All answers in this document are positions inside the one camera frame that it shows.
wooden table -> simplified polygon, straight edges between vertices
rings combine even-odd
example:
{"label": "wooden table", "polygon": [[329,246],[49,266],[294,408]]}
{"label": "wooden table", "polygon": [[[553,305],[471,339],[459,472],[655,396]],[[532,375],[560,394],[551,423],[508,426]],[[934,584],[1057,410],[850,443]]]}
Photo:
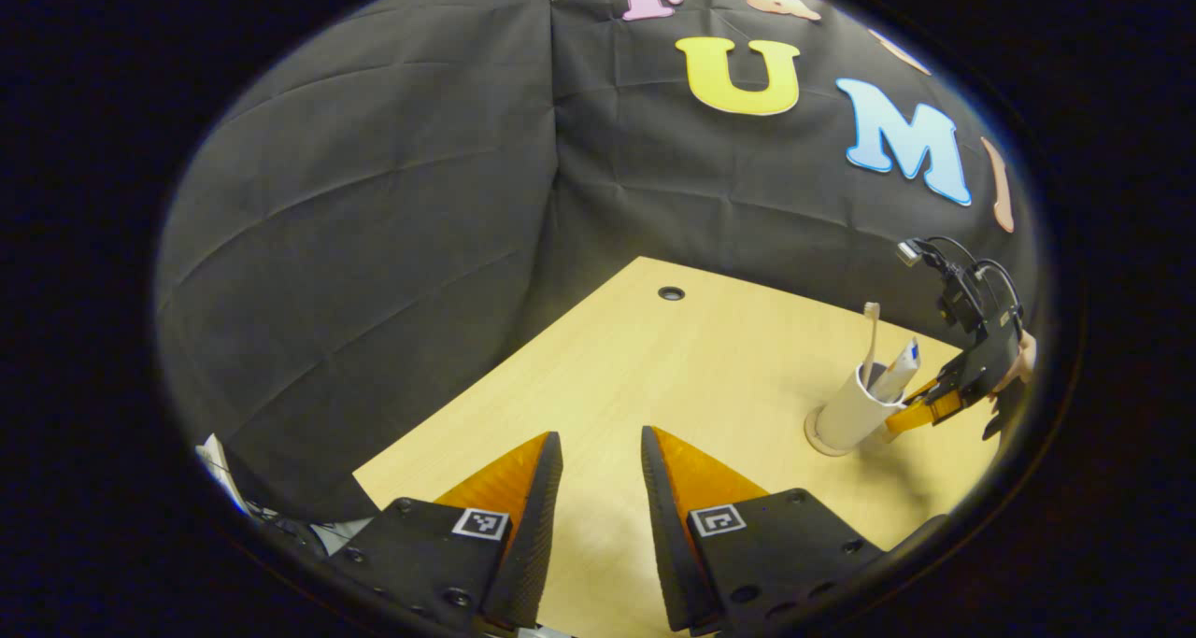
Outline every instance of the wooden table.
{"label": "wooden table", "polygon": [[[685,296],[663,299],[663,286]],[[914,388],[959,351],[881,321],[877,359],[887,363],[911,335],[922,354]],[[810,446],[806,413],[841,387],[868,339],[859,312],[640,257],[354,476],[379,508],[401,496],[434,500],[535,435],[560,432],[565,473],[541,624],[582,637],[671,636],[643,425],[769,492],[808,490],[885,549],[952,510],[990,463],[997,440],[981,442],[983,402],[847,456]]]}

black cable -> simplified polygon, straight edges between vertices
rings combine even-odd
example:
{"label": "black cable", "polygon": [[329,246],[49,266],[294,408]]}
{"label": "black cable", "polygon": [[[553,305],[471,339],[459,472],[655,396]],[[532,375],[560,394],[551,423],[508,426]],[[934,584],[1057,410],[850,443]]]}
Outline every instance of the black cable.
{"label": "black cable", "polygon": [[977,265],[978,263],[976,261],[976,259],[972,256],[971,250],[968,250],[966,248],[964,248],[963,243],[959,243],[958,241],[956,241],[956,239],[953,239],[953,238],[951,238],[948,236],[928,236],[928,237],[926,237],[926,241],[945,241],[947,243],[951,243],[953,247],[963,250],[964,255],[968,255],[968,259],[972,261],[972,265]]}
{"label": "black cable", "polygon": [[989,260],[989,259],[977,260],[976,265],[977,266],[978,265],[989,265],[993,268],[995,268],[996,271],[1001,272],[1001,275],[1005,278],[1005,285],[1009,286],[1009,293],[1013,294],[1013,305],[1017,306],[1018,315],[1020,315],[1021,314],[1021,298],[1018,296],[1018,288],[1017,288],[1017,286],[1013,285],[1013,277],[1009,275],[1009,271],[1006,269],[1003,266],[1001,266],[1001,263],[997,262],[996,260]]}

letter m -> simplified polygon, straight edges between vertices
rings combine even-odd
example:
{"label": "letter m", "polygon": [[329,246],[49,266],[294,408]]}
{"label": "letter m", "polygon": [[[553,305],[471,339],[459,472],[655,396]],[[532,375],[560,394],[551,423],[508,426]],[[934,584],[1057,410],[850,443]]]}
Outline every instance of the letter m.
{"label": "letter m", "polygon": [[929,154],[927,187],[956,203],[971,205],[956,144],[956,123],[950,117],[919,103],[914,119],[905,122],[893,102],[875,85],[849,78],[840,78],[835,84],[852,97],[855,108],[855,146],[847,150],[850,163],[880,174],[892,170],[892,159],[880,144],[884,135],[907,178],[917,176],[922,160]]}

toothbrush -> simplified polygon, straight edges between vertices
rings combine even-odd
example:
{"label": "toothbrush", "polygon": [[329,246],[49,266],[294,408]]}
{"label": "toothbrush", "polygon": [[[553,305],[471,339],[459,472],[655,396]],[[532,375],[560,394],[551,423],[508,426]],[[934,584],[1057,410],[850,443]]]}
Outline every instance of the toothbrush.
{"label": "toothbrush", "polygon": [[860,375],[864,390],[867,390],[868,379],[872,378],[872,363],[877,354],[877,324],[880,323],[880,303],[866,302],[864,304],[864,317],[872,322],[872,344],[868,345],[868,356],[864,358],[864,372]]}

yellow letter u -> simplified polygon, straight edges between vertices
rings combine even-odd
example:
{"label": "yellow letter u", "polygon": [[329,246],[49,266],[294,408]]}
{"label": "yellow letter u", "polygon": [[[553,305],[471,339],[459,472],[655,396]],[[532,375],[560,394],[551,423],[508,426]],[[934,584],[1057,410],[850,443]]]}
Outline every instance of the yellow letter u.
{"label": "yellow letter u", "polygon": [[768,86],[762,91],[745,91],[731,84],[727,51],[734,42],[721,37],[687,37],[677,41],[677,49],[685,54],[689,89],[698,101],[710,108],[744,115],[776,115],[798,102],[798,72],[794,56],[797,47],[770,40],[753,40],[748,47],[764,56]]}

